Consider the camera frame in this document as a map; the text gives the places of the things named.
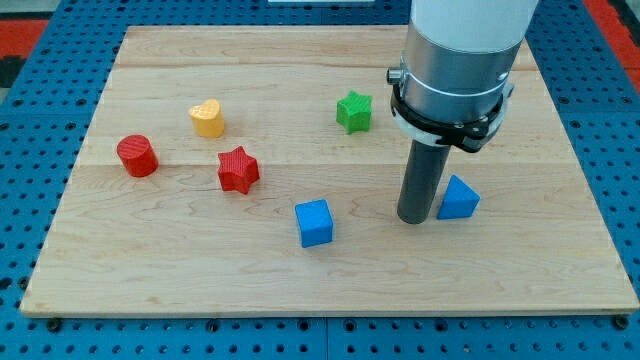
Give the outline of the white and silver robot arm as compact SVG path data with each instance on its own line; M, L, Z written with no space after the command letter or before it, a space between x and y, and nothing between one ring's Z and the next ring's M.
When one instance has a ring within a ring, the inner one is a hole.
M475 153L502 125L538 0L413 0L391 112L413 141Z

